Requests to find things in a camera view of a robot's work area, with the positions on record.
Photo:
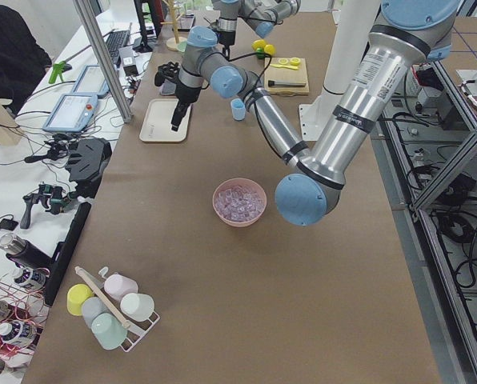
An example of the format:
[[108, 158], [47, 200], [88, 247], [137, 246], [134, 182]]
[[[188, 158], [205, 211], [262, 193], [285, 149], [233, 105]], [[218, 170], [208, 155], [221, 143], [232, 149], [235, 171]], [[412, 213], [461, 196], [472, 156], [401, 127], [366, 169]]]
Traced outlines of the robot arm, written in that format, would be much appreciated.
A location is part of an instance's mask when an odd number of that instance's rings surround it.
[[265, 38], [276, 25], [299, 12], [299, 0], [275, 1], [273, 6], [264, 6], [261, 1], [221, 0], [213, 1], [218, 19], [210, 28], [218, 35], [225, 58], [230, 57], [230, 48], [235, 44], [238, 20], [241, 18], [260, 38]]
[[271, 149], [293, 167], [275, 190], [283, 218], [298, 226], [319, 221], [337, 205], [345, 170], [395, 92], [417, 63], [449, 54], [456, 1], [384, 1], [369, 32], [369, 48], [345, 94], [333, 109], [314, 146], [296, 132], [260, 77], [234, 65], [218, 50], [219, 35], [243, 18], [259, 35], [299, 11], [297, 1], [268, 8], [252, 1], [221, 1], [216, 29], [190, 29], [181, 66], [174, 77], [178, 100], [171, 119], [177, 130], [187, 109], [198, 100], [204, 83], [223, 98], [239, 97], [256, 119]]

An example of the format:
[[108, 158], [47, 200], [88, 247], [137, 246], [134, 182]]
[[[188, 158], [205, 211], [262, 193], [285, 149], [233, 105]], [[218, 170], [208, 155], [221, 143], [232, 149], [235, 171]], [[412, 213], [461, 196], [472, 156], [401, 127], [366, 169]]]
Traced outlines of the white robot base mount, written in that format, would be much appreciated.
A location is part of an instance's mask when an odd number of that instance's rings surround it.
[[368, 34], [379, 11], [379, 1], [345, 1], [331, 48], [321, 94], [299, 106], [303, 139], [315, 142], [345, 94], [367, 50]]

